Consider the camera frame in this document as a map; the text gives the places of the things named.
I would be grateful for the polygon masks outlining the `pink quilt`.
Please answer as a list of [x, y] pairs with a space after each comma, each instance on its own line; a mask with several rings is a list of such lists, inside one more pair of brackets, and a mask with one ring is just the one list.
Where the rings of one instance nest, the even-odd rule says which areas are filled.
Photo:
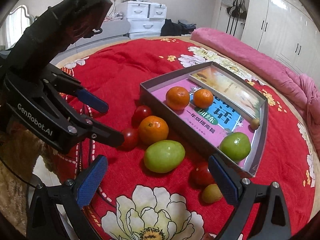
[[191, 39], [243, 65], [286, 96], [305, 120], [316, 152], [319, 153], [319, 90], [311, 77], [298, 75], [235, 37], [215, 29], [196, 29]]

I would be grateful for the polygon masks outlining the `pink Chinese workbook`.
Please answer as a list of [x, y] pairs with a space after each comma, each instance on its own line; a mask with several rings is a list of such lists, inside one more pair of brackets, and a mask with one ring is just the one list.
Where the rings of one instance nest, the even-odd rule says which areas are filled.
[[245, 159], [238, 162], [241, 168], [247, 170], [250, 165], [249, 162], [254, 159], [255, 155], [255, 149], [253, 147], [255, 132], [249, 129], [249, 122], [231, 106], [217, 97], [214, 98], [213, 104], [208, 109], [203, 110], [196, 107], [193, 104], [193, 94], [201, 87], [188, 79], [177, 81], [162, 88], [156, 88], [151, 94], [160, 102], [165, 103], [167, 91], [175, 86], [185, 88], [190, 95], [189, 105], [182, 111], [176, 111], [175, 113], [190, 128], [196, 131], [213, 146], [219, 147], [224, 137], [234, 132], [241, 132], [248, 136], [251, 143], [250, 154]]

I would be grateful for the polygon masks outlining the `orange mandarin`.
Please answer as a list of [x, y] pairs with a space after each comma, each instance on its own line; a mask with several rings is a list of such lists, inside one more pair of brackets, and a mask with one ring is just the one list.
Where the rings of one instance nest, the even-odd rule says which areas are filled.
[[207, 89], [199, 89], [193, 94], [193, 103], [196, 107], [207, 109], [214, 101], [213, 94]]
[[142, 120], [138, 127], [138, 134], [144, 144], [151, 145], [167, 139], [169, 127], [162, 118], [151, 115]]
[[190, 102], [189, 92], [180, 86], [172, 87], [165, 95], [165, 102], [172, 110], [181, 111], [185, 109]]

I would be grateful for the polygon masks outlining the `brown longan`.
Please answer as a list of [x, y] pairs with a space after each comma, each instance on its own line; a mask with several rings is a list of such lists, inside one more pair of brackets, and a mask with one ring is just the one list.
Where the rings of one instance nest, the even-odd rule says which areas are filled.
[[201, 194], [201, 199], [207, 204], [213, 204], [223, 197], [217, 184], [208, 185]]
[[252, 130], [257, 130], [260, 126], [260, 119], [258, 118], [255, 118], [255, 119], [252, 119], [251, 122], [250, 122], [250, 128]]

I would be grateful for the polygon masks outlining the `white drawer cabinet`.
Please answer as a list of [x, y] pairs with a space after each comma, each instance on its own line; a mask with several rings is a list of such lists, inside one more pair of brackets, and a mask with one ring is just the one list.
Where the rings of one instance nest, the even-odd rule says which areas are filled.
[[128, 37], [138, 39], [159, 37], [165, 24], [167, 6], [161, 3], [127, 1], [116, 6], [116, 12], [130, 24]]

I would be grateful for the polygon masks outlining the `grey shallow box tray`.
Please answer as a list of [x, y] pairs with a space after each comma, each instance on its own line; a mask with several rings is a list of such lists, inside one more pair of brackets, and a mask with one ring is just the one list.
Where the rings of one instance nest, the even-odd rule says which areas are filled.
[[[207, 89], [214, 96], [213, 103], [201, 109], [190, 100], [183, 110], [174, 111], [165, 98], [172, 87], [185, 88], [191, 98], [196, 91]], [[248, 156], [238, 162], [225, 154], [222, 157], [243, 176], [256, 176], [266, 142], [268, 102], [231, 71], [215, 62], [176, 70], [141, 83], [140, 100], [205, 156], [221, 153], [219, 146], [226, 136], [244, 133], [251, 145]]]

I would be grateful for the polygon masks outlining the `black clothes pile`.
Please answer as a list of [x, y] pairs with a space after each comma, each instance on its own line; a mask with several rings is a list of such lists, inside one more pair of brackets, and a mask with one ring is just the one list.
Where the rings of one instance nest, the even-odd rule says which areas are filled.
[[178, 20], [177, 23], [171, 19], [166, 19], [165, 24], [161, 28], [161, 36], [183, 36], [190, 35], [196, 29], [195, 23], [187, 20]]

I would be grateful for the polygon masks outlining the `green fruit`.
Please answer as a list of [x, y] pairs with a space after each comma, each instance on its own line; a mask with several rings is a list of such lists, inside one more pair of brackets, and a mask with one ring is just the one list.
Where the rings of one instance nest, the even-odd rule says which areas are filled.
[[144, 153], [145, 167], [155, 173], [168, 173], [185, 158], [183, 145], [174, 140], [162, 140], [150, 145]]
[[247, 135], [241, 132], [235, 132], [227, 135], [221, 141], [219, 150], [229, 159], [238, 163], [249, 155], [251, 143]]

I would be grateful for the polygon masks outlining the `red cherry tomato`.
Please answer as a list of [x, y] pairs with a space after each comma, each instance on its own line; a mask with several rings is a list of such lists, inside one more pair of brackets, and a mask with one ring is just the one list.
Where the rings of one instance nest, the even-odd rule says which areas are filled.
[[200, 163], [190, 173], [191, 180], [199, 186], [214, 184], [215, 180], [209, 171], [208, 163]]
[[148, 116], [152, 115], [152, 110], [150, 107], [146, 105], [141, 105], [136, 108], [133, 116], [132, 116], [132, 123], [134, 125], [139, 125], [142, 120], [147, 118]]
[[139, 136], [138, 132], [134, 128], [126, 128], [122, 131], [122, 134], [124, 136], [124, 142], [120, 146], [122, 150], [132, 150], [134, 149], [138, 142], [139, 142]]

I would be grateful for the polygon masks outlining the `grey white bench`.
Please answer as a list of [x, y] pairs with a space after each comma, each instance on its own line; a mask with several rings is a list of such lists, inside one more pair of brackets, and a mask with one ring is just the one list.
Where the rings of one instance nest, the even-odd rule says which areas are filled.
[[127, 34], [130, 30], [130, 23], [127, 20], [116, 20], [103, 22], [102, 32], [91, 38], [81, 38], [74, 44], [71, 44], [65, 51], [59, 53], [51, 63], [57, 65], [60, 61], [80, 53], [82, 51], [93, 49], [109, 43], [128, 40]]

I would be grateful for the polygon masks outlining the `hanging bags on door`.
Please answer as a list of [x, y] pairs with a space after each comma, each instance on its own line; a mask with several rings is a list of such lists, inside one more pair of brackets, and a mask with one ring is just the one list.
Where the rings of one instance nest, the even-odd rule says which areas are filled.
[[222, 0], [221, 5], [226, 7], [229, 16], [226, 33], [235, 36], [238, 23], [245, 25], [247, 19], [245, 0]]

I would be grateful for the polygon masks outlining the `red floral blanket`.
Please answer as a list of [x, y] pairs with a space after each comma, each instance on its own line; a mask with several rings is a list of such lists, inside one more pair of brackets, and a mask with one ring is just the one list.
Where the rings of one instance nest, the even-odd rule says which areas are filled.
[[[215, 53], [172, 38], [135, 40], [107, 47], [64, 67], [91, 93], [109, 104], [106, 114], [66, 96], [74, 109], [122, 131], [131, 126], [140, 105], [140, 84], [151, 78], [212, 60]], [[265, 150], [254, 182], [279, 182], [287, 203], [292, 233], [308, 222], [315, 197], [313, 149], [307, 130], [288, 105], [266, 83], [232, 62], [226, 68], [242, 77], [268, 100]], [[218, 233], [232, 207], [221, 199], [203, 203], [191, 171], [205, 161], [191, 140], [169, 127], [168, 138], [185, 148], [182, 163], [167, 174], [145, 168], [145, 144], [124, 152], [85, 140], [67, 155], [53, 155], [61, 181], [74, 178], [97, 156], [108, 158], [108, 171], [84, 213], [103, 239], [201, 239]]]

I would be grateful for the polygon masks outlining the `sunflower cover book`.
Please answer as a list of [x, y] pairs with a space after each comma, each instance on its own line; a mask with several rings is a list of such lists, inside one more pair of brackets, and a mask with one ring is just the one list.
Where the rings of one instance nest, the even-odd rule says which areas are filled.
[[188, 79], [251, 119], [260, 118], [261, 97], [241, 80], [212, 65], [189, 75]]

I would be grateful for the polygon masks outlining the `white wardrobe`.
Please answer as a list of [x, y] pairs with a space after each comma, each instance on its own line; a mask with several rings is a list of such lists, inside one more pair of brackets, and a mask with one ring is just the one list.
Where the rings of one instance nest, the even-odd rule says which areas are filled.
[[319, 29], [299, 0], [249, 0], [241, 41], [319, 84]]

